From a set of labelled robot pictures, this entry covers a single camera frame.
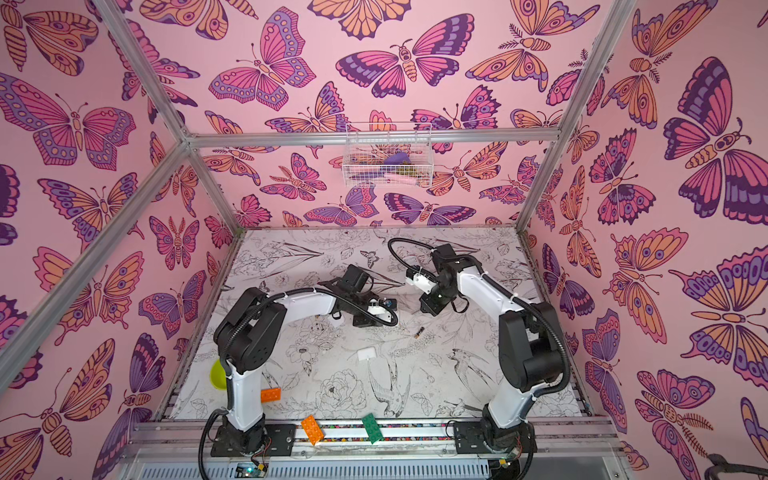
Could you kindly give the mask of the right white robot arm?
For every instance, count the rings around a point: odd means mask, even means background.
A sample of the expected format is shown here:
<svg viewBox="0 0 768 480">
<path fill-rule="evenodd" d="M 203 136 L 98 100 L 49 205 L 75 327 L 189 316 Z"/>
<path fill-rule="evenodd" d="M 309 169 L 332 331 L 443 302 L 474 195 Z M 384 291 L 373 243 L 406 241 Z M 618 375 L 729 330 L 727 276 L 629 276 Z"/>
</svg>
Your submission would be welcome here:
<svg viewBox="0 0 768 480">
<path fill-rule="evenodd" d="M 571 382 L 569 354 L 554 307 L 506 289 L 474 256 L 458 254 L 449 244 L 428 250 L 435 271 L 417 268 L 407 274 L 408 282 L 422 291 L 421 311 L 436 316 L 455 299 L 464 298 L 497 321 L 503 379 L 483 419 L 497 430 L 518 427 L 539 398 L 558 393 Z"/>
</svg>

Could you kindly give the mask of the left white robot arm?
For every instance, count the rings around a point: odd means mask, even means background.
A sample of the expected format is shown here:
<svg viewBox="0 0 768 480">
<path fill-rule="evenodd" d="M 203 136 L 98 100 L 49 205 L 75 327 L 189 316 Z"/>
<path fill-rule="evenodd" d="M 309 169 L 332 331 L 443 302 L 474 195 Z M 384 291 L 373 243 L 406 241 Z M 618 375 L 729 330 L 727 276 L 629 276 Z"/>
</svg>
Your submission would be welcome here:
<svg viewBox="0 0 768 480">
<path fill-rule="evenodd" d="M 263 422 L 261 370 L 284 326 L 315 316 L 338 318 L 344 313 L 353 317 L 356 326 L 398 324 L 397 301 L 376 295 L 367 286 L 370 280 L 367 272 L 352 265 L 342 277 L 316 287 L 274 294 L 249 287 L 241 293 L 214 333 L 226 378 L 228 425 L 237 432 L 248 432 Z"/>
</svg>

